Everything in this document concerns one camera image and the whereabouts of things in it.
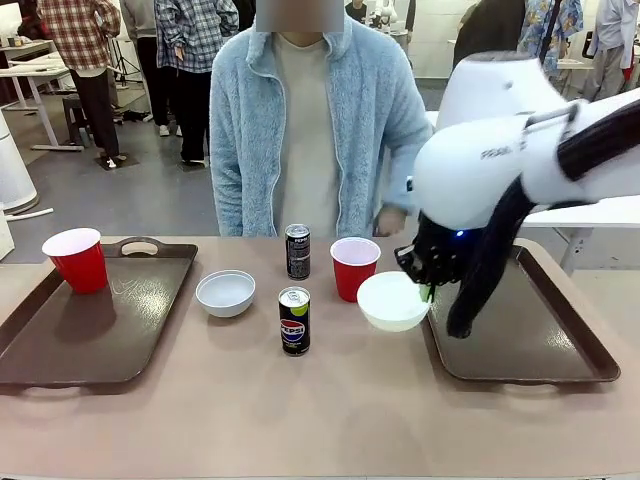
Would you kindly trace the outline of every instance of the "can lid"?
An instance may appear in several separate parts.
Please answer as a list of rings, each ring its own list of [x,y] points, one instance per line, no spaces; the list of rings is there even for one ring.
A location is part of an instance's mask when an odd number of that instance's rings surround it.
[[[306,225],[293,224],[289,225],[285,229],[284,233],[293,238],[301,238],[309,235],[310,231],[311,230],[309,230],[309,227],[307,227]]]
[[[279,300],[287,308],[302,307],[309,303],[311,295],[302,287],[289,287],[280,292]]]

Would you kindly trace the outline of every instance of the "red plaid shirt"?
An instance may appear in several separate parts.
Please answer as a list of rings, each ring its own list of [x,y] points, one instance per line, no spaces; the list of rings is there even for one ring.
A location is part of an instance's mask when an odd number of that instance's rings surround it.
[[[110,0],[40,0],[38,12],[67,67],[90,70],[109,65],[105,35],[120,33],[120,12]],[[100,27],[97,17],[103,22]]]

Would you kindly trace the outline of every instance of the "light gray bowl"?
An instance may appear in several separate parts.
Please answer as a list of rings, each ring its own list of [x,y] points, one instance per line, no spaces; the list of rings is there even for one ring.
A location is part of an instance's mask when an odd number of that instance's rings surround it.
[[[210,315],[230,318],[249,308],[255,291],[256,282],[248,273],[223,270],[200,281],[196,298]]]

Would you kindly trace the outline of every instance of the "blue fleece jacket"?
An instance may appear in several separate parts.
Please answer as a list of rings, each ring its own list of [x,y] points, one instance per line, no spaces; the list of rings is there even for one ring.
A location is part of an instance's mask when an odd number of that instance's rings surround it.
[[[327,94],[339,164],[336,235],[371,236],[384,147],[391,151],[383,204],[411,211],[406,191],[431,131],[406,55],[391,38],[345,16],[324,35]],[[211,173],[220,233],[275,236],[273,192],[280,177],[286,102],[272,34],[255,26],[213,62]]]

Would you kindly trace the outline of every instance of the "red cup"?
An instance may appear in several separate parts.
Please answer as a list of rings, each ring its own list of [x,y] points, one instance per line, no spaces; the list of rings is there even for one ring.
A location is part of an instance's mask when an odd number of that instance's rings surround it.
[[[76,293],[95,293],[109,283],[97,230],[76,228],[58,233],[44,242],[42,252]]]
[[[380,247],[366,238],[343,238],[331,246],[331,256],[340,298],[355,303],[360,285],[376,273]]]

